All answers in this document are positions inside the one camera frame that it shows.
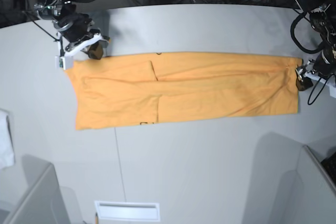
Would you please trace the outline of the grey bin lower left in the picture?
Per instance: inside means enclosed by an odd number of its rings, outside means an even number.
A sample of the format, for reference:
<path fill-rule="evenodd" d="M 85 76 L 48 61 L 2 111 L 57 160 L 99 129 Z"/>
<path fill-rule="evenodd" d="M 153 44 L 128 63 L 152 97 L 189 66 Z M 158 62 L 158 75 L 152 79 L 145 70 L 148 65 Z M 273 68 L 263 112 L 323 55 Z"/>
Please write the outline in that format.
<path fill-rule="evenodd" d="M 70 223 L 54 165 L 31 155 L 22 163 L 28 188 L 12 208 L 1 202 L 1 223 Z"/>

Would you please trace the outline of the wooden pencil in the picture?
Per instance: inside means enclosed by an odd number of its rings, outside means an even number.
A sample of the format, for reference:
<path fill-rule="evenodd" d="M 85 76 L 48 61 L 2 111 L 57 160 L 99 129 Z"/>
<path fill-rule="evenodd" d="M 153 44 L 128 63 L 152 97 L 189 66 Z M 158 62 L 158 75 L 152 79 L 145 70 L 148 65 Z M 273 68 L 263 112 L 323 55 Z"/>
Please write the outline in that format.
<path fill-rule="evenodd" d="M 98 218 L 98 214 L 95 214 L 95 224 L 99 224 L 99 218 Z"/>

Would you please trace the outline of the white cloth at left edge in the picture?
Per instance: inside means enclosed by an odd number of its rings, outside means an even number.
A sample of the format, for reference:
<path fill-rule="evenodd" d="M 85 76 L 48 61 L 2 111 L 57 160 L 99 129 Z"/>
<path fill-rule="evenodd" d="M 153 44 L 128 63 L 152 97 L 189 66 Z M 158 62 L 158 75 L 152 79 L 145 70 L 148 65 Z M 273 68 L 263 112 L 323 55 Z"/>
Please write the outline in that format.
<path fill-rule="evenodd" d="M 6 111 L 1 110 L 0 118 L 0 158 L 1 170 L 11 167 L 15 164 L 15 154 L 12 144 L 9 115 Z"/>

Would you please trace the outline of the orange yellow T-shirt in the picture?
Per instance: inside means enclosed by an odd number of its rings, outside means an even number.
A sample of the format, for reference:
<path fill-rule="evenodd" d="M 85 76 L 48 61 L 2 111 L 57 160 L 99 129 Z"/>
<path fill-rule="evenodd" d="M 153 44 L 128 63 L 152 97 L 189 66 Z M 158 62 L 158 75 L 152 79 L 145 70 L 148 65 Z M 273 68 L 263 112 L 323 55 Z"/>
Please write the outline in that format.
<path fill-rule="evenodd" d="M 166 52 L 76 61 L 76 129 L 296 114 L 300 58 Z"/>

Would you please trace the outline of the grey bin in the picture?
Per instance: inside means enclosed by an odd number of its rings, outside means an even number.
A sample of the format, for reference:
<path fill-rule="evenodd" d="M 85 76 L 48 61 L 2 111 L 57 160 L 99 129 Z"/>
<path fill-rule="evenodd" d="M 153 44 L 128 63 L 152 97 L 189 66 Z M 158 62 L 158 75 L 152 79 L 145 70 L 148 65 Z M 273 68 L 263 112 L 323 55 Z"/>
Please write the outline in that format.
<path fill-rule="evenodd" d="M 335 223 L 335 184 L 306 145 L 280 179 L 269 223 Z"/>
<path fill-rule="evenodd" d="M 22 163 L 28 188 L 12 208 L 1 202 L 1 223 L 70 223 L 54 165 L 31 155 Z"/>

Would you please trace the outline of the grey bin lower right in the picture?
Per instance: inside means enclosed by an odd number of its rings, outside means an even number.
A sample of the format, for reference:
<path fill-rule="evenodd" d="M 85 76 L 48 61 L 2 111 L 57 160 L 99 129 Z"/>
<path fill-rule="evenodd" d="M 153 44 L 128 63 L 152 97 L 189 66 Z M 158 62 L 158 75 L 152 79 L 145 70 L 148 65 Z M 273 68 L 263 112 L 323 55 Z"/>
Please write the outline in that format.
<path fill-rule="evenodd" d="M 269 223 L 335 223 L 335 184 L 306 145 L 280 179 Z"/>

